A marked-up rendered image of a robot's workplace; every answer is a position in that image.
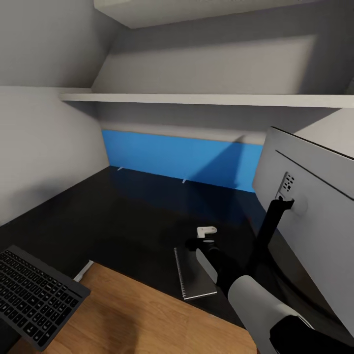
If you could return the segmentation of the keyboard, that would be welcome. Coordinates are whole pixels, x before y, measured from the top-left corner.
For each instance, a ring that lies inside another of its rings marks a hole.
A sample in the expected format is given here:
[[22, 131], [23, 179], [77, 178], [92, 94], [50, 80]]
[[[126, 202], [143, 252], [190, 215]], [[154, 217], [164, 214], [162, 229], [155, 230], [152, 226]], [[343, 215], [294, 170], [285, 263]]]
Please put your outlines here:
[[40, 352], [90, 293], [15, 245], [0, 253], [0, 317]]

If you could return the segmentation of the monitor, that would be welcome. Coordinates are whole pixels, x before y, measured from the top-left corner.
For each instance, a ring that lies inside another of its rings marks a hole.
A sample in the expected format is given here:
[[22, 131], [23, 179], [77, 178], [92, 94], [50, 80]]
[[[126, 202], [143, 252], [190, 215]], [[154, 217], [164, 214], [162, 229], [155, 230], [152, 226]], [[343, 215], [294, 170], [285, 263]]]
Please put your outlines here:
[[[252, 182], [266, 216], [251, 258], [354, 337], [354, 158], [269, 126]], [[301, 291], [268, 248], [278, 228], [336, 315]]]

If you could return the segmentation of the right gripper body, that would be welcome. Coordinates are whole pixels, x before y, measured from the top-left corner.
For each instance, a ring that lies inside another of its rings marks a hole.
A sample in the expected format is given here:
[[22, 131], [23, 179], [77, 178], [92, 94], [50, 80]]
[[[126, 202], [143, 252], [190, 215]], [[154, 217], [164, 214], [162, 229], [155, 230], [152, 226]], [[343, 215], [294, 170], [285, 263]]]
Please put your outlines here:
[[199, 242], [201, 240], [204, 240], [204, 239], [210, 239], [210, 240], [213, 240], [212, 237], [205, 237], [205, 238], [189, 238], [188, 239], [188, 250], [190, 252], [192, 251], [197, 251], [197, 246], [199, 244]]

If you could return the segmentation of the notebook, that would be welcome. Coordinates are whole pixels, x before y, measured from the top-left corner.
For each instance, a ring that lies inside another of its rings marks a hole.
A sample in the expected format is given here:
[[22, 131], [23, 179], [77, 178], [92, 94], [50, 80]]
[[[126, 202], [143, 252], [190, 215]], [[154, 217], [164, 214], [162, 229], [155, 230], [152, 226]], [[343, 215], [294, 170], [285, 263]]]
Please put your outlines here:
[[196, 251], [188, 247], [175, 247], [181, 289], [184, 299], [217, 293], [215, 283], [199, 263]]

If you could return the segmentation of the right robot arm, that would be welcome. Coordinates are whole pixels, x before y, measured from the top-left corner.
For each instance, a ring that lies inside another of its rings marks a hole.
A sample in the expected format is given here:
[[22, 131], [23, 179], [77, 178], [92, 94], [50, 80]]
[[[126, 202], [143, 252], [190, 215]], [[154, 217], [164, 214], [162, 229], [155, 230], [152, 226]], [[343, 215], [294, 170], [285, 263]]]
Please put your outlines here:
[[185, 241], [213, 282], [221, 288], [260, 354], [354, 354], [351, 347], [313, 329], [294, 309], [269, 293], [212, 237], [214, 226], [198, 227], [197, 238]]

